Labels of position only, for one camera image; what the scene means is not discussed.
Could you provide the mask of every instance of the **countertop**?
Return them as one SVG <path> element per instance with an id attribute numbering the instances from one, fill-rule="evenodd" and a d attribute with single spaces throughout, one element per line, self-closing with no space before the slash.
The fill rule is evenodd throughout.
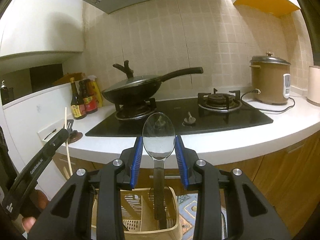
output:
<path id="1" fill-rule="evenodd" d="M 199 158 L 213 165 L 232 163 L 251 159 L 288 147 L 320 130 L 320 107 L 307 102 L 305 97 L 291 93 L 296 105 L 282 114 L 268 114 L 274 121 L 255 127 L 236 130 L 183 135 L 185 147 L 195 150 Z M 292 105 L 289 99 L 287 106 L 270 106 L 256 102 L 250 95 L 244 101 L 254 107 L 263 109 L 284 109 Z M 114 106 L 104 106 L 84 119 L 75 120 L 73 129 L 85 134 L 115 111 Z M 53 129 L 60 129 L 63 120 L 38 132 L 43 140 Z M 69 145 L 70 156 L 98 163 L 108 163 L 118 158 L 124 149 L 133 147 L 135 137 L 87 137 Z M 57 152 L 66 153 L 63 144 Z M 143 149 L 141 168 L 153 168 L 153 160 Z M 167 158 L 165 168 L 177 168 L 175 151 Z"/>

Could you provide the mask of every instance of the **gold rice cooker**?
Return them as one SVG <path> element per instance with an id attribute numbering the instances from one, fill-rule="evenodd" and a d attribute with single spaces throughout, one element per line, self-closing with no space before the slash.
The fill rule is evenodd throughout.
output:
<path id="1" fill-rule="evenodd" d="M 255 98 L 266 104 L 286 104 L 289 98 L 291 77 L 290 63 L 284 59 L 266 56 L 253 56 L 250 60 L 252 87 L 259 89 Z"/>

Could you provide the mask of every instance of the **wok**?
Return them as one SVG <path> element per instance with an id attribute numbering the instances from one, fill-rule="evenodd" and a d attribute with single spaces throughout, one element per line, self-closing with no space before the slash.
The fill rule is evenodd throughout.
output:
<path id="1" fill-rule="evenodd" d="M 193 67 L 176 70 L 163 76 L 144 75 L 134 77 L 133 70 L 129 68 L 128 60 L 124 62 L 124 66 L 113 64 L 113 67 L 124 72 L 127 79 L 112 85 L 101 93 L 106 100 L 118 105 L 133 105 L 149 99 L 158 91 L 162 82 L 171 78 L 203 73 L 202 67 Z"/>

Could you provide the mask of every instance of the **hand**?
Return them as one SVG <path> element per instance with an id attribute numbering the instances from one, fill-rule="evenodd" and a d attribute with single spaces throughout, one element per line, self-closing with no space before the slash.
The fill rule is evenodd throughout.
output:
<path id="1" fill-rule="evenodd" d="M 48 205 L 49 200 L 47 196 L 40 190 L 36 190 L 38 195 L 38 206 L 41 209 L 45 209 L 45 207 Z M 22 219 L 22 226 L 24 230 L 29 233 L 32 226 L 35 224 L 36 219 L 34 217 L 26 217 Z"/>

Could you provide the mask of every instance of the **spoon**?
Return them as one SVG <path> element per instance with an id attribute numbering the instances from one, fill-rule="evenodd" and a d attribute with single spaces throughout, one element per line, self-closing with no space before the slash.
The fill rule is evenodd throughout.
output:
<path id="1" fill-rule="evenodd" d="M 146 120 L 142 140 L 144 148 L 154 161 L 153 192 L 155 219 L 160 229 L 167 227 L 164 211 L 164 161 L 173 152 L 176 137 L 171 120 L 163 113 L 155 113 Z"/>

